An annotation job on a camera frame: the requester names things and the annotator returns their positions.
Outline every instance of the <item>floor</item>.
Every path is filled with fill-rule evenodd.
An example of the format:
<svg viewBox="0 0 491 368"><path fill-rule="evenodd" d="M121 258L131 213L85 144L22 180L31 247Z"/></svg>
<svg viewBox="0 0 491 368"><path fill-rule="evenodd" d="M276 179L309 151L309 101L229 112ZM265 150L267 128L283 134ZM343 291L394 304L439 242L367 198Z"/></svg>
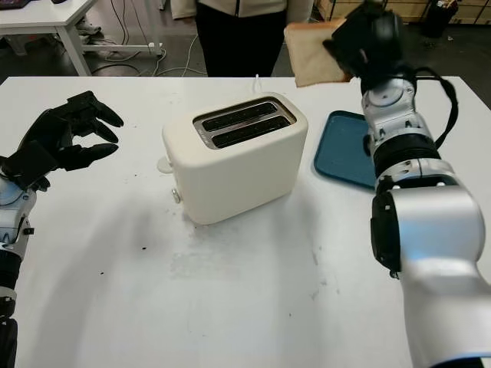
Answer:
<svg viewBox="0 0 491 368"><path fill-rule="evenodd" d="M115 0L114 4L120 17L126 0ZM125 23L130 43L143 44L142 31L139 28L135 11L127 4ZM136 12L140 16L143 31L147 34L145 11L142 2L134 2ZM107 53L86 53L87 63L92 71L109 64L130 64L138 71L128 66L114 66L97 71L98 76L135 76L138 74L151 76L154 71L161 73L186 65L189 46L196 36L196 26L188 25L182 21L174 21L169 6L160 11L159 32L166 49L166 57L160 61L156 71L157 58L148 53L140 53L129 61L109 62L104 60ZM109 0L99 1L87 14L89 21L101 25L104 38L120 43L123 31L114 15ZM313 18L318 18L314 11ZM114 54L111 58L127 58L129 54ZM407 59L414 66L429 66L442 75L458 75L462 77L491 108L491 27L489 26L449 26L442 38L437 40L425 38L420 35L418 25L407 27ZM71 65L67 53L60 44L56 47L40 40L28 45L28 55L16 56L13 51L0 41L0 84L9 76L24 75L50 75L74 76L77 75ZM206 71L202 49L199 40L193 45L190 52L189 67L197 71ZM183 69L176 69L161 74L164 77L181 76ZM273 76L292 76L292 69L288 58L286 46L283 47L276 63ZM187 71L186 76L205 76Z"/></svg>

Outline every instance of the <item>cardboard box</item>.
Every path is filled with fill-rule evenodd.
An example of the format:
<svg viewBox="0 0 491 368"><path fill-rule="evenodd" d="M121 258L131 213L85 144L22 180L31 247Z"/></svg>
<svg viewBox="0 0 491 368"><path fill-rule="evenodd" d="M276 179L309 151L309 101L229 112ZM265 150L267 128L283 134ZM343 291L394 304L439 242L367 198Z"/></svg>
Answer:
<svg viewBox="0 0 491 368"><path fill-rule="evenodd" d="M316 0L315 3L322 17L329 20L332 12L332 19L344 18L349 12L355 9L362 0ZM459 1L459 10L450 20L452 24L473 24L476 21L481 9L486 4L486 0L462 0ZM393 10L402 17L405 22L419 22L427 0L389 0L387 9ZM476 22L479 25L491 23L491 2L485 7L483 13Z"/></svg>

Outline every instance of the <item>blue tray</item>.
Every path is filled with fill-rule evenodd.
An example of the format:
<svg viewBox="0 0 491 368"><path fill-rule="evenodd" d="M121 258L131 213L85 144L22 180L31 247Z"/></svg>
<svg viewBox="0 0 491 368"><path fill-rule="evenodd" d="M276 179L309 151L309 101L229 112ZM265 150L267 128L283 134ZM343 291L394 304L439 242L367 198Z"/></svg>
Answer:
<svg viewBox="0 0 491 368"><path fill-rule="evenodd" d="M363 149L368 125L363 115L335 111L329 115L315 154L318 173L374 189L375 168Z"/></svg>

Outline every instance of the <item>desk leg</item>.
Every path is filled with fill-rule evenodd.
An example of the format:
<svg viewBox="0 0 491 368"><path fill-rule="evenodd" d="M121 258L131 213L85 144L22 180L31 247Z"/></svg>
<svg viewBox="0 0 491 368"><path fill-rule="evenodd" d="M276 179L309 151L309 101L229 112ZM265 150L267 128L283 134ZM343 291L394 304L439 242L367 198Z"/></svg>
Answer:
<svg viewBox="0 0 491 368"><path fill-rule="evenodd" d="M82 44L78 37L77 29L73 26L56 27L56 32L60 35L64 48L67 50L68 56L70 56L78 75L81 77L90 76L91 71L82 54Z"/></svg>
<svg viewBox="0 0 491 368"><path fill-rule="evenodd" d="M152 4L151 0L145 0L145 8L147 9L148 22L150 24L150 32L152 33L153 41L153 52L156 55L162 55L162 50L160 50L160 40L159 34L157 32L157 25L155 20L155 14L158 14L157 9L154 8L155 4Z"/></svg>

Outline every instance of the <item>toaster slot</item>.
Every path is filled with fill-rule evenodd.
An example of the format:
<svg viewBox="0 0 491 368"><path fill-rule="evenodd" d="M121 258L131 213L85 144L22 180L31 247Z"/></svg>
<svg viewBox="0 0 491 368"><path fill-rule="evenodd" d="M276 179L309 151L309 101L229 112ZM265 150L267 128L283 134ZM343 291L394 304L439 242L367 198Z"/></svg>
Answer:
<svg viewBox="0 0 491 368"><path fill-rule="evenodd" d="M285 117L273 117L236 130L231 130L224 134L219 134L218 136L214 136L212 141L217 148L223 148L256 138L257 136L262 136L288 125L290 125L290 122Z"/></svg>
<svg viewBox="0 0 491 368"><path fill-rule="evenodd" d="M275 113L276 111L278 111L278 109L276 109L275 105L272 103L261 103L259 105L247 107L233 113L222 115L221 117L214 117L212 119L205 120L203 121L203 128L208 132L212 132L214 130L227 128L253 118L263 117L265 115L269 115L270 113Z"/></svg>

